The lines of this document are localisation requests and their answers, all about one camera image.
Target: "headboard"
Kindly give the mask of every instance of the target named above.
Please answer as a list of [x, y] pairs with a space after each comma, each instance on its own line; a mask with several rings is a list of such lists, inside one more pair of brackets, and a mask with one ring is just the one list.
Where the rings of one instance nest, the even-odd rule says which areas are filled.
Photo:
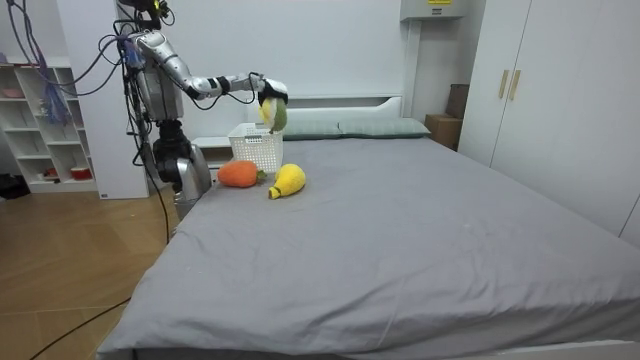
[[[245, 107], [246, 122], [261, 123], [258, 102]], [[399, 95], [371, 96], [292, 96], [289, 98], [289, 120], [334, 120], [362, 117], [400, 117], [402, 97]]]

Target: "gray pillow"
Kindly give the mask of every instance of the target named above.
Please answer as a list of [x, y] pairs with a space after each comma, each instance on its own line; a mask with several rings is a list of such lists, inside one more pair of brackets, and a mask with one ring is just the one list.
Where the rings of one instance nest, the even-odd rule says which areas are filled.
[[282, 134], [284, 140], [337, 139], [342, 135], [337, 121], [289, 120]]
[[430, 134], [418, 120], [410, 118], [361, 118], [338, 123], [342, 137], [367, 139], [421, 138]]

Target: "white wardrobe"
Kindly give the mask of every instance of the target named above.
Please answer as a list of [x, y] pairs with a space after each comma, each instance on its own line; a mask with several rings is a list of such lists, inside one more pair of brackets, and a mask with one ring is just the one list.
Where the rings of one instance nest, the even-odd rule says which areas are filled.
[[638, 14], [487, 0], [459, 152], [640, 245]]

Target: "gray bedsheet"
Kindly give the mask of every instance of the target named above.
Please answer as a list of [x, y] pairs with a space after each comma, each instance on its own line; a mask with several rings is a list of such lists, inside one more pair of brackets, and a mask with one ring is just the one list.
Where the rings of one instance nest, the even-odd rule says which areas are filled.
[[203, 197], [100, 359], [640, 340], [640, 249], [507, 177], [426, 139], [288, 142], [285, 162], [307, 173], [295, 196], [268, 200], [265, 184]]

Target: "orange carrot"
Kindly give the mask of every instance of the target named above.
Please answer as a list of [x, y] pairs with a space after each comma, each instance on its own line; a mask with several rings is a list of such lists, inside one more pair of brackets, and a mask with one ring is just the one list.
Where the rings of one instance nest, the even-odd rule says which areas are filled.
[[232, 187], [251, 187], [265, 177], [264, 171], [258, 171], [256, 164], [247, 160], [228, 162], [218, 170], [218, 181]]

